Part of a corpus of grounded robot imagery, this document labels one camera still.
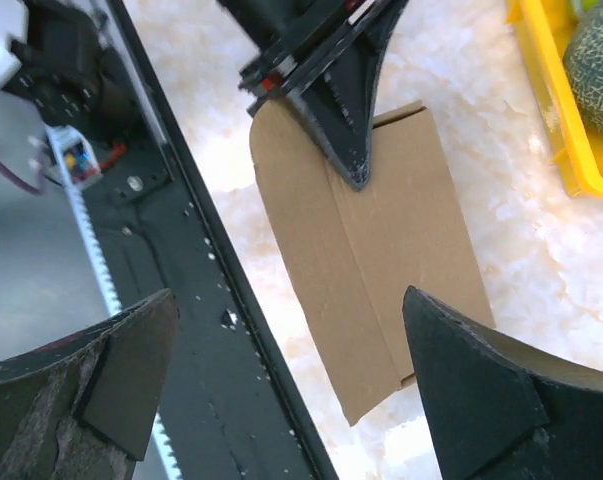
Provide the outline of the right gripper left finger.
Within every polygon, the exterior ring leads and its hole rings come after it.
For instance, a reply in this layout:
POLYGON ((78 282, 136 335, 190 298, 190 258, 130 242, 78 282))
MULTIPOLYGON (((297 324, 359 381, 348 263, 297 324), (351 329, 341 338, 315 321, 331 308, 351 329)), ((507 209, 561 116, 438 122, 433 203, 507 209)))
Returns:
POLYGON ((179 327, 156 292, 0 361, 0 479, 129 479, 144 460, 179 327))

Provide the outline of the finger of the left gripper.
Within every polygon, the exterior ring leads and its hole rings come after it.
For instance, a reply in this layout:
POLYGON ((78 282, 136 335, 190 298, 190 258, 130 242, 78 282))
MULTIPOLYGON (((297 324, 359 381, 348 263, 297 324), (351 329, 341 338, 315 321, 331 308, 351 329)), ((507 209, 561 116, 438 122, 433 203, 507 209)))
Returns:
POLYGON ((373 110, 382 62, 407 0, 381 6, 353 26, 348 44, 314 52, 262 52, 240 72, 251 92, 251 116, 269 100, 283 99, 335 171, 355 191, 371 176, 373 110))

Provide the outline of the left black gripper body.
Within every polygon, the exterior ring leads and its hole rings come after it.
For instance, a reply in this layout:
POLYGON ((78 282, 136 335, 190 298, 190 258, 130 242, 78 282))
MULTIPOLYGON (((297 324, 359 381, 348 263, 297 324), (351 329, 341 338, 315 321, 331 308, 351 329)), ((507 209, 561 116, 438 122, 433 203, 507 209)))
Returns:
POLYGON ((314 52, 353 41, 353 26, 379 1, 222 1, 260 51, 314 52))

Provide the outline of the brown cardboard box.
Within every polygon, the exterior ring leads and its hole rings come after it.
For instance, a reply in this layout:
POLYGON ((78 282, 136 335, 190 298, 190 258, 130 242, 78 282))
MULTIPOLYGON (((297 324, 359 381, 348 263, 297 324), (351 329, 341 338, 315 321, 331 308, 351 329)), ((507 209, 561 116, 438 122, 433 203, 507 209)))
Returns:
POLYGON ((372 174, 358 192, 279 101, 257 113, 250 149, 294 292, 350 424, 413 375, 402 316, 409 286, 493 324, 435 119, 422 104, 375 119, 372 174))

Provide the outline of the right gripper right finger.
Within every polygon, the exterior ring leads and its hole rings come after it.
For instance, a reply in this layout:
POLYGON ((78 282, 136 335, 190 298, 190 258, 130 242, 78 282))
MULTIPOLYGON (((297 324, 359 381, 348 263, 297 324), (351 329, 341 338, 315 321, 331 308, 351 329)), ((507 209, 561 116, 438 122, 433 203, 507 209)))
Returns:
POLYGON ((603 372, 409 287, 403 317, 445 479, 603 480, 603 372))

